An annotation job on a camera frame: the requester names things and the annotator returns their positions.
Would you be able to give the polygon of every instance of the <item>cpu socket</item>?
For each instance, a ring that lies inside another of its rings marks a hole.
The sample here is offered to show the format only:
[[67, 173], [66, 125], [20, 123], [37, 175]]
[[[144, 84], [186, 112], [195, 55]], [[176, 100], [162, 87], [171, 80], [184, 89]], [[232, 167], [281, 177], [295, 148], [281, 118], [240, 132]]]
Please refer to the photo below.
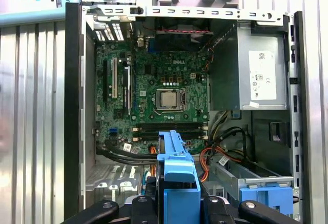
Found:
[[186, 109], [186, 92], [184, 89], [157, 89], [156, 110], [182, 112]]

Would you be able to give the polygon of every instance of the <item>corrugated metal wall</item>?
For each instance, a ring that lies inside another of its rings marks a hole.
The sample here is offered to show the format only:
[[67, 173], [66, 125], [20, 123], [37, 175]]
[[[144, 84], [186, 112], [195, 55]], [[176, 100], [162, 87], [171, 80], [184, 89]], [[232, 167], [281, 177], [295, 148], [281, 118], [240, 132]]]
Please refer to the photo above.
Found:
[[1, 29], [0, 223], [64, 217], [64, 25]]

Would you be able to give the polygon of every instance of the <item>blue plastic bracket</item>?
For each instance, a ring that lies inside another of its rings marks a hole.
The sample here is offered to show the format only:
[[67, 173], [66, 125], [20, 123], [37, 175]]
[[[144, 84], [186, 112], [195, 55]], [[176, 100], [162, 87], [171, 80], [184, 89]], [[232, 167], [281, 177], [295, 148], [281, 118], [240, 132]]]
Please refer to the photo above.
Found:
[[179, 133], [159, 132], [165, 143], [165, 154], [158, 154], [157, 160], [164, 162], [164, 181], [195, 184], [189, 189], [164, 190], [164, 224], [199, 224], [200, 185], [194, 159], [184, 149]]

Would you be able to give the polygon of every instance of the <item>dell logo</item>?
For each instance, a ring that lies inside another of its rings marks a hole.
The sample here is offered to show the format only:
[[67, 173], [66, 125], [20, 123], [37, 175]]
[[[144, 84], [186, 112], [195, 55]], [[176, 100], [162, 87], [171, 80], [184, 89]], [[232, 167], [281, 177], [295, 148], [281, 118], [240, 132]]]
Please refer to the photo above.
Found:
[[173, 60], [173, 64], [186, 64], [185, 61], [181, 60]]

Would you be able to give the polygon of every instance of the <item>metal sheet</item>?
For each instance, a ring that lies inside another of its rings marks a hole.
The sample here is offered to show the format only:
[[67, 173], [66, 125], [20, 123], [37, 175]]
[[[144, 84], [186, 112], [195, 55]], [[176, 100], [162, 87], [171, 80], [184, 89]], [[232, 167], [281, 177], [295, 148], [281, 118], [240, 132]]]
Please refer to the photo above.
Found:
[[64, 24], [1, 29], [2, 223], [64, 218]]
[[309, 223], [327, 223], [326, 0], [304, 0]]

